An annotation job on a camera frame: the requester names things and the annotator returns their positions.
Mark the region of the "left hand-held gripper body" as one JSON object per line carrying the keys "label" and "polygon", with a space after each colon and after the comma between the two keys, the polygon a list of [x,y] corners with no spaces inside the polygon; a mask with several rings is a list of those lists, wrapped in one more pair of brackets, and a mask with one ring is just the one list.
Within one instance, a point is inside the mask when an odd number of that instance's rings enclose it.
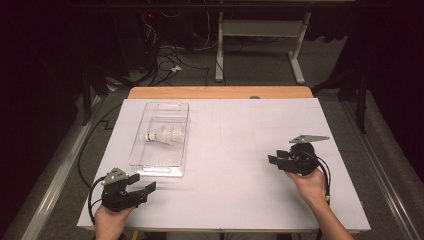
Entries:
{"label": "left hand-held gripper body", "polygon": [[148,195],[144,189],[128,192],[126,179],[131,176],[119,168],[113,168],[101,181],[103,186],[102,204],[109,210],[121,210],[138,207],[147,201]]}

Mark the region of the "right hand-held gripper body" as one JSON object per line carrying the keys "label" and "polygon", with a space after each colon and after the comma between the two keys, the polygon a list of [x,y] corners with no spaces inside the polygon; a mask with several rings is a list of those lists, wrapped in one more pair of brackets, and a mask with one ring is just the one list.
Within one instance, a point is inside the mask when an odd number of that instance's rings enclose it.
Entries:
{"label": "right hand-held gripper body", "polygon": [[322,167],[324,161],[315,154],[312,142],[329,140],[328,136],[299,135],[290,140],[292,146],[287,151],[289,158],[281,158],[279,169],[286,172],[309,175],[316,168]]}

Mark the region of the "clear plastic tray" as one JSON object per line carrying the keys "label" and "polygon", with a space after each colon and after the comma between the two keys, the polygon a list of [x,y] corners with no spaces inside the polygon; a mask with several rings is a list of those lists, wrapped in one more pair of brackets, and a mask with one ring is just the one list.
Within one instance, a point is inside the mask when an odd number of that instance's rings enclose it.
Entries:
{"label": "clear plastic tray", "polygon": [[[183,143],[168,145],[160,142],[147,142],[145,135],[161,126],[182,128],[185,131]],[[133,147],[129,155],[129,165],[142,176],[183,175],[184,155],[189,128],[189,104],[183,102],[148,102],[145,105],[138,126]]]}

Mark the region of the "person's left hand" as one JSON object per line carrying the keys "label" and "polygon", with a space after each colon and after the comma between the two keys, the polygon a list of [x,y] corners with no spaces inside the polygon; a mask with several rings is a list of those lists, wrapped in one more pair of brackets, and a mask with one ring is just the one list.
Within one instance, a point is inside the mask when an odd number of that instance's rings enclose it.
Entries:
{"label": "person's left hand", "polygon": [[118,240],[134,207],[114,212],[101,205],[95,212],[95,240]]}

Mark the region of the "person's right hand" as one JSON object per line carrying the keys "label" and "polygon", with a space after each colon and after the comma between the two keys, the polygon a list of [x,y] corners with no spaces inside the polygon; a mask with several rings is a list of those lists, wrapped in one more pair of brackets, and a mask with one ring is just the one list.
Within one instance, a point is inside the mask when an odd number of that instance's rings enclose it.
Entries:
{"label": "person's right hand", "polygon": [[311,174],[300,176],[287,172],[286,175],[294,182],[301,198],[310,208],[326,206],[324,174],[315,169]]}

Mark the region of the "white table mat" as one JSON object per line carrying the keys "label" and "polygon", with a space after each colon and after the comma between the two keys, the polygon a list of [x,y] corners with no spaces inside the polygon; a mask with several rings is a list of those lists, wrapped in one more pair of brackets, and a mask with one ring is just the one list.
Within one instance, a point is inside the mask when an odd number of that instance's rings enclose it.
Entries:
{"label": "white table mat", "polygon": [[300,134],[320,135],[316,154],[331,171],[330,206],[353,232],[370,228],[318,100],[218,99],[189,104],[181,178],[157,189],[130,216],[133,229],[313,231],[317,223],[293,182],[268,161]]}

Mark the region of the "black metal stand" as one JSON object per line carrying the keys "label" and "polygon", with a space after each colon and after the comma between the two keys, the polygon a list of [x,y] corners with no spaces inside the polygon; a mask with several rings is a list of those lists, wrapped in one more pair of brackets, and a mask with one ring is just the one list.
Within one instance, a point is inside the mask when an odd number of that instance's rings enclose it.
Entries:
{"label": "black metal stand", "polygon": [[366,71],[361,67],[354,67],[332,75],[328,80],[314,86],[312,93],[316,94],[324,89],[338,88],[337,98],[339,100],[350,101],[355,98],[355,122],[360,132],[365,134],[367,83]]}
{"label": "black metal stand", "polygon": [[98,96],[107,96],[106,73],[99,65],[88,65],[82,73],[83,120],[86,126],[92,116],[91,90]]}

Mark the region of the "aluminium floor rail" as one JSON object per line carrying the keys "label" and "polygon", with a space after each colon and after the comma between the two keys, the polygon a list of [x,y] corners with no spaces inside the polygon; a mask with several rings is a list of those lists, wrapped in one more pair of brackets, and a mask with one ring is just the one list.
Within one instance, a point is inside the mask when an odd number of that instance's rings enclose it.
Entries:
{"label": "aluminium floor rail", "polygon": [[345,114],[348,116],[349,121],[353,125],[356,135],[359,137],[363,148],[365,149],[366,155],[369,159],[371,172],[374,175],[376,182],[391,211],[391,215],[396,220],[396,223],[399,226],[405,240],[424,240],[424,237],[420,236],[416,226],[412,222],[403,200],[400,198],[393,184],[390,182],[390,179],[380,162],[378,154],[372,147],[370,140],[364,133],[361,132],[358,124],[356,123],[356,117],[353,108],[348,102],[345,101],[341,102],[341,106]]}
{"label": "aluminium floor rail", "polygon": [[103,98],[94,98],[90,104],[93,115],[86,125],[82,115],[77,115],[25,202],[22,214],[26,222],[18,240],[73,240],[84,232],[77,222],[88,189],[76,164],[103,105]]}

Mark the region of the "white metal desk frame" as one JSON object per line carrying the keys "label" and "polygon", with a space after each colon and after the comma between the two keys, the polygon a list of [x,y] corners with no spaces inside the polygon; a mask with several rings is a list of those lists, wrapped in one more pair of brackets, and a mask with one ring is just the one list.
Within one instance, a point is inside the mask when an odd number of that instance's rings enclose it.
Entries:
{"label": "white metal desk frame", "polygon": [[296,82],[305,84],[305,79],[298,61],[298,55],[311,17],[306,12],[302,20],[227,20],[220,13],[218,18],[217,54],[215,63],[215,81],[224,81],[223,39],[233,37],[283,37],[296,40],[293,51],[287,53]]}

